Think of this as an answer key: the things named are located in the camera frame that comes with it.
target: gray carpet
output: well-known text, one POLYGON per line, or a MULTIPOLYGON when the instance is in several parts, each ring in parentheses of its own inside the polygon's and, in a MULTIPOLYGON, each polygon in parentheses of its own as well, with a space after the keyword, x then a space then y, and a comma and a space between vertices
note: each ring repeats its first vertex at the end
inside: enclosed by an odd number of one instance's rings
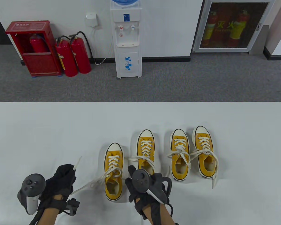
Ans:
POLYGON ((281 61, 244 53, 192 54, 191 62, 144 63, 141 78, 115 64, 76 77, 31 78, 13 46, 0 45, 0 101, 281 101, 281 61))

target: shoe insole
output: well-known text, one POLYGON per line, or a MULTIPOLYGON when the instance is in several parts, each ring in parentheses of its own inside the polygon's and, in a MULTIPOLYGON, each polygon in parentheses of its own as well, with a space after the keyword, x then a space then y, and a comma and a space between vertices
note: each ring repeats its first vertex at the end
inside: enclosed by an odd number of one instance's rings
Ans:
POLYGON ((147 171, 150 175, 153 175, 153 168, 152 166, 147 163, 147 162, 144 162, 141 166, 140 166, 141 169, 144 169, 145 171, 147 171))
POLYGON ((184 174, 187 170, 187 165, 182 158, 179 158, 175 164, 175 169, 178 174, 184 174))
POLYGON ((209 172, 214 171, 214 159, 210 156, 207 156, 204 160, 204 167, 209 172))
POLYGON ((116 195, 119 193, 119 184, 117 182, 107 182, 107 190, 110 194, 116 195))

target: glass door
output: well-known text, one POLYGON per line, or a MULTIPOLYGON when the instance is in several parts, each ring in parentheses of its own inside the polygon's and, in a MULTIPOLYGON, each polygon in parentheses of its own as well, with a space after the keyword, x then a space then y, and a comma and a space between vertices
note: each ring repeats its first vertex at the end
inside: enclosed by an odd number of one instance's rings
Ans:
POLYGON ((264 1, 206 0, 194 52, 248 52, 271 8, 270 4, 264 1))

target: red fire extinguisher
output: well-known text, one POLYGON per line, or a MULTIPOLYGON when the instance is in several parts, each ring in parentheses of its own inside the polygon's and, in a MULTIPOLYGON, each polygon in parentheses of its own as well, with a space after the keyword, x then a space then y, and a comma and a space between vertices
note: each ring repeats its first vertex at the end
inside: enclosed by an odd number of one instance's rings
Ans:
POLYGON ((72 38, 70 41, 70 45, 71 45, 73 55, 77 62, 79 72, 82 74, 88 74, 89 72, 91 72, 92 68, 90 66, 89 58, 87 56, 84 41, 82 38, 77 37, 77 35, 79 33, 82 33, 84 35, 85 40, 87 41, 87 45, 89 46, 89 43, 88 43, 88 40, 87 40, 85 34, 81 31, 79 31, 77 34, 73 34, 73 35, 69 36, 72 38))
POLYGON ((66 76, 72 77, 78 74, 75 58, 73 56, 70 43, 62 38, 67 36, 61 36, 56 39, 55 49, 61 62, 61 66, 65 71, 66 76))
POLYGON ((29 41, 35 53, 49 52, 46 41, 42 36, 33 34, 29 41))
POLYGON ((202 38, 202 42, 201 45, 206 46, 209 44, 209 40, 212 36, 215 24, 218 20, 218 15, 216 12, 210 12, 207 23, 206 23, 206 27, 205 27, 205 31, 203 34, 203 38, 202 38))
POLYGON ((239 45, 239 40, 244 28, 247 25, 247 22, 250 19, 250 15, 246 10, 243 10, 242 13, 238 15, 237 21, 233 24, 233 29, 231 30, 227 46, 235 48, 239 45))

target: yellow sneaker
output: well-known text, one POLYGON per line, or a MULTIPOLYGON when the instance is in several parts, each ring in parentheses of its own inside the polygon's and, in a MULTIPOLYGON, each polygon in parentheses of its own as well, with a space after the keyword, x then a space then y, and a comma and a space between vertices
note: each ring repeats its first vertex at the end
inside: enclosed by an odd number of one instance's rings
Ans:
POLYGON ((191 168, 189 158, 189 139, 183 130, 177 129, 171 135, 172 176, 177 181, 184 181, 191 168))
POLYGON ((110 201, 118 200, 122 195, 122 171, 124 154, 118 143, 111 144, 104 159, 105 193, 110 201))
POLYGON ((198 157, 201 176, 212 178, 212 188, 214 188, 218 173, 218 158, 214 154, 211 136, 205 127, 198 126, 194 129, 192 138, 196 152, 191 153, 190 156, 198 157))
POLYGON ((137 169, 144 169, 151 175, 156 173, 155 141, 151 131, 144 130, 141 132, 137 140, 136 155, 132 153, 129 160, 137 161, 137 169))

